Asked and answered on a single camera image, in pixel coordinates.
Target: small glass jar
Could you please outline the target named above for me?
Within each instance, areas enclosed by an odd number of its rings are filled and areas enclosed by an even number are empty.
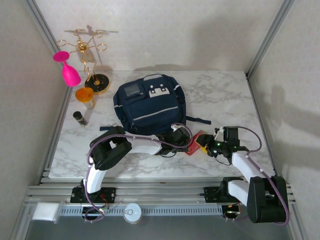
[[[73,113],[73,117],[75,118],[75,120],[78,121],[78,123],[81,125],[81,127],[87,126],[88,122],[84,119],[84,117],[82,116],[81,112],[75,111]]]
[[[80,88],[75,92],[75,98],[83,103],[87,109],[94,108],[96,101],[94,98],[94,91],[90,87]]]

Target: white reflective stripe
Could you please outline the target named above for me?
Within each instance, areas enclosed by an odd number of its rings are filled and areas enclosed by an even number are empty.
[[[178,106],[169,107],[169,108],[166,108],[166,109],[163,109],[163,110],[161,110],[161,111],[157,111],[157,112],[154,112],[154,113],[151,113],[151,114],[148,114],[148,115],[139,116],[139,117],[137,117],[137,118],[134,118],[133,121],[139,120],[139,119],[144,119],[144,118],[147,118],[147,117],[150,117],[150,116],[153,116],[153,115],[156,115],[156,114],[165,112],[165,111],[169,111],[169,110],[172,110],[172,109],[177,109],[177,108],[178,108]]]

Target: backpack pocket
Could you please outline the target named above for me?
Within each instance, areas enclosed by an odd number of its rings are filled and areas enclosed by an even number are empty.
[[[142,81],[128,82],[119,88],[121,101],[131,104],[147,98],[146,90]]]
[[[181,119],[180,103],[170,94],[137,101],[131,104],[130,113],[133,125],[138,127],[174,123]]]

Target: pink wine glass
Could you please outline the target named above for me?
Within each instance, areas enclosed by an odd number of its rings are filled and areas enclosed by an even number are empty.
[[[65,84],[69,87],[74,87],[81,82],[81,77],[74,67],[66,63],[69,57],[70,54],[67,51],[58,51],[55,55],[53,55],[53,60],[55,60],[57,63],[63,63],[62,77],[65,81]]]

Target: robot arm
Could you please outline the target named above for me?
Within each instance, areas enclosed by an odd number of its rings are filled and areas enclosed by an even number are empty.
[[[218,133],[223,133],[223,140],[218,141]],[[280,193],[276,194],[267,176],[257,165],[253,165],[248,154],[242,155],[237,151],[249,150],[240,146],[238,139],[238,127],[216,128],[215,136],[200,135],[196,142],[205,148],[211,157],[223,155],[230,164],[234,165],[243,174],[246,181],[239,177],[225,177],[220,188],[213,193],[217,202],[228,202],[230,197],[235,197],[247,208],[247,213],[253,223],[285,222],[287,214],[280,198],[288,209],[287,186],[285,180],[280,176],[272,176],[270,180]]]
[[[92,202],[95,202],[96,197],[100,195],[101,184],[107,170],[113,168],[129,153],[167,155],[168,153],[186,152],[188,142],[192,137],[191,133],[189,134],[184,127],[175,126],[173,129],[173,132],[167,134],[142,136],[124,132],[122,127],[116,126],[93,140],[90,147],[94,148],[89,159],[92,166],[84,179],[87,181],[86,190],[84,181],[81,182],[83,194],[87,196],[87,199],[89,197]],[[219,133],[223,133],[221,141],[218,141],[217,138]],[[228,200],[234,197],[247,207],[249,218],[253,223],[285,221],[284,207],[264,174],[253,166],[248,160],[248,155],[236,153],[249,151],[245,146],[240,146],[237,127],[216,128],[215,135],[200,135],[196,142],[205,148],[210,157],[218,155],[226,157],[230,164],[241,171],[247,181],[239,177],[225,177],[219,190],[214,193],[217,203],[230,203],[232,201]],[[271,180],[288,206],[285,180],[279,176],[272,176]]]
[[[93,165],[87,178],[87,192],[96,196],[95,193],[101,189],[107,170],[113,168],[127,154],[167,155],[168,153],[186,152],[188,147],[176,148],[163,144],[165,142],[175,146],[188,145],[191,137],[188,131],[176,125],[172,128],[174,131],[166,134],[143,136],[125,132],[122,127],[116,126],[93,140],[90,147],[107,136],[125,135],[125,137],[112,137],[94,147],[90,155],[90,162]]]

